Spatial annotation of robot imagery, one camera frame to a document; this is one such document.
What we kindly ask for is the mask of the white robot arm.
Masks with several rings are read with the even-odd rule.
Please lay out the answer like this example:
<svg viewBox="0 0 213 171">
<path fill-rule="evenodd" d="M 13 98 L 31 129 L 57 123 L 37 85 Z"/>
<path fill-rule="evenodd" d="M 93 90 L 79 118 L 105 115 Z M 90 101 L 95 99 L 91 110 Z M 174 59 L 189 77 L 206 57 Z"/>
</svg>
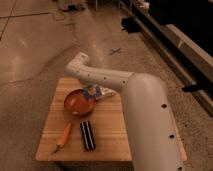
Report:
<svg viewBox="0 0 213 171">
<path fill-rule="evenodd" d="M 78 53 L 66 73 L 120 93 L 134 171 L 185 171 L 167 87 L 157 76 L 95 68 Z"/>
</svg>

